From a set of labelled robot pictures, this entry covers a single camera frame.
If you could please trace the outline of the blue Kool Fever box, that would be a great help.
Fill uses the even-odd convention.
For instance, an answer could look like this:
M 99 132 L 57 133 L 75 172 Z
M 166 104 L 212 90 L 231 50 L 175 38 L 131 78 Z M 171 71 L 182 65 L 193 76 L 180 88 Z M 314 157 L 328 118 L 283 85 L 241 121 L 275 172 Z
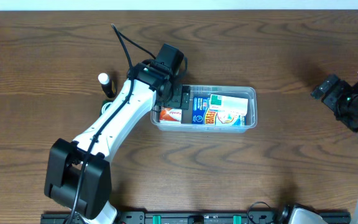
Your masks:
M 192 123 L 214 126 L 245 126 L 246 116 L 209 108 L 209 97 L 194 97 Z

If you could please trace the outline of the red Panadol box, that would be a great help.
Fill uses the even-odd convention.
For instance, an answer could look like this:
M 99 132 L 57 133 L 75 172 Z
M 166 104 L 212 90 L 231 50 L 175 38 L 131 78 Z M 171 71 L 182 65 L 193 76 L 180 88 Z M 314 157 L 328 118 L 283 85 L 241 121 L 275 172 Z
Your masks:
M 181 109 L 161 107 L 159 116 L 159 121 L 161 123 L 181 124 L 181 119 Z

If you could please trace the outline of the white green Panadol box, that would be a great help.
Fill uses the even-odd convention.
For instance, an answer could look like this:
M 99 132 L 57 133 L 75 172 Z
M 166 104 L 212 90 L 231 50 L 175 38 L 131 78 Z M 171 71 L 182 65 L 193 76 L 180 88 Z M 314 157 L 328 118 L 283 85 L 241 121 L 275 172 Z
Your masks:
M 209 100 L 209 108 L 245 116 L 248 112 L 248 99 L 212 94 Z

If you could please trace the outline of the clear plastic container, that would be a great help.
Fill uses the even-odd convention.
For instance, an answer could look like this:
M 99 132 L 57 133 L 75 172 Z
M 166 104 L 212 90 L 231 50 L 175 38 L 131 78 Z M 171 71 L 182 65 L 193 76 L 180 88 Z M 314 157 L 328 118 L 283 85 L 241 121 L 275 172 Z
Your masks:
M 151 122 L 162 131 L 204 132 L 204 133 L 244 133 L 257 125 L 257 95 L 250 86 L 216 86 L 216 85 L 187 85 L 190 89 L 190 104 L 187 110 L 182 110 L 181 124 L 161 123 L 159 116 L 161 107 L 156 106 L 150 112 Z M 209 97 L 212 94 L 248 99 L 248 112 L 245 126 L 214 126 L 192 123 L 193 98 Z

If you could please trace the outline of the dark bottle white cap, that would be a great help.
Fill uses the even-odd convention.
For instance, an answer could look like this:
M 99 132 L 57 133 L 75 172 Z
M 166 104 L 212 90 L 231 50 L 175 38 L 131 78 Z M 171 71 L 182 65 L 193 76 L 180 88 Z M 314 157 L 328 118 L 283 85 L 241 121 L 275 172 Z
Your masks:
M 114 82 L 110 79 L 110 76 L 107 73 L 100 73 L 98 80 L 105 95 L 108 98 L 114 98 L 116 96 L 116 87 Z

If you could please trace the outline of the dark green Zam-Buk box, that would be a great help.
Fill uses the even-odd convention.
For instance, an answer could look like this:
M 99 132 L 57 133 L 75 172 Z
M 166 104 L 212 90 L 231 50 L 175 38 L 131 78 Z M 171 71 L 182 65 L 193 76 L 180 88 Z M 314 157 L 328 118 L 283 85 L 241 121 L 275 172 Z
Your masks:
M 112 105 L 112 103 L 112 100 L 104 100 L 99 115 L 101 116 L 102 114 L 104 114 L 106 110 Z

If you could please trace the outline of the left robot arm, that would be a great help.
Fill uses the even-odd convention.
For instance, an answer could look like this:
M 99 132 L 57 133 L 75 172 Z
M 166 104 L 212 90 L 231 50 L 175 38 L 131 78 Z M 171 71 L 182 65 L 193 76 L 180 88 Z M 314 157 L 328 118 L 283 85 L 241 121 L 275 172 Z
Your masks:
M 128 71 L 128 79 L 110 107 L 83 133 L 68 142 L 58 139 L 50 149 L 44 194 L 85 223 L 113 223 L 117 210 L 110 204 L 111 163 L 137 122 L 155 106 L 184 109 L 186 93 L 177 80 L 178 61 L 149 59 Z

